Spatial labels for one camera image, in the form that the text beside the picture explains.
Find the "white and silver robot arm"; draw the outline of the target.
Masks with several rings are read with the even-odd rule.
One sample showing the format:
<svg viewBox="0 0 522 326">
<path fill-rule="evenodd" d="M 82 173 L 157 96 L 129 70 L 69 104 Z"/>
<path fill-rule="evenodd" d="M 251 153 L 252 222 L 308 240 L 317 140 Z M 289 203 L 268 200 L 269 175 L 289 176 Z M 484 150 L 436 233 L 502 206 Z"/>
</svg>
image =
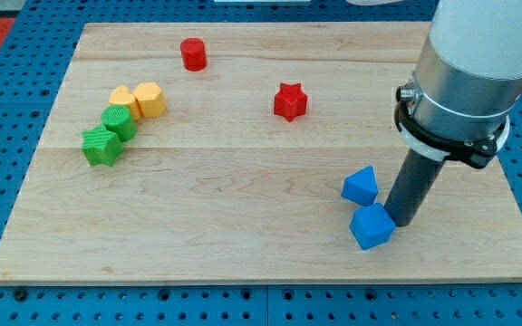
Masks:
<svg viewBox="0 0 522 326">
<path fill-rule="evenodd" d="M 484 168 L 521 94 L 522 0 L 441 0 L 395 123 L 418 155 Z"/>
</svg>

